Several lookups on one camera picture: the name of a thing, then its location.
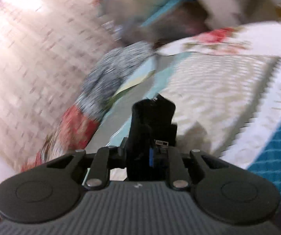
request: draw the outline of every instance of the wooden floor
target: wooden floor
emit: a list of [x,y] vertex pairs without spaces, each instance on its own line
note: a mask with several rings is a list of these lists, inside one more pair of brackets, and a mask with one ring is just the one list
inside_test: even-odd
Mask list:
[[0,0],[0,155],[15,169],[114,46],[91,1]]

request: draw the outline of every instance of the black plastic bracket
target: black plastic bracket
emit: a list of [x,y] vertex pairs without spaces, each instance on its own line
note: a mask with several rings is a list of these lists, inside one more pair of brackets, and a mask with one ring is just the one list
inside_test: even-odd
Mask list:
[[168,147],[168,182],[174,190],[186,190],[190,187],[189,173],[184,166],[181,154],[176,147]]
[[190,157],[193,170],[201,171],[191,194],[204,212],[233,225],[253,225],[275,214],[280,194],[268,180],[200,150]]
[[110,147],[102,147],[98,149],[92,164],[84,187],[88,190],[100,190],[109,183],[110,170],[108,169],[108,159]]

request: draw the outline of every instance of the red fabric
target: red fabric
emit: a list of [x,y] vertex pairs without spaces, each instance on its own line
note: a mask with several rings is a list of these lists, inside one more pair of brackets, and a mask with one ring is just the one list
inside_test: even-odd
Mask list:
[[32,169],[38,165],[41,165],[42,164],[42,161],[41,161],[41,152],[38,151],[37,155],[36,155],[36,158],[35,158],[35,161],[34,162],[27,162],[25,163],[22,167],[21,167],[21,172],[23,171],[27,171],[29,169]]
[[233,31],[234,29],[232,27],[226,27],[223,29],[199,34],[197,36],[197,39],[203,44],[220,43],[224,41],[224,39],[226,39],[227,37],[230,37]]
[[60,124],[59,140],[63,149],[76,150],[85,148],[98,126],[98,121],[85,117],[73,105],[64,113]]

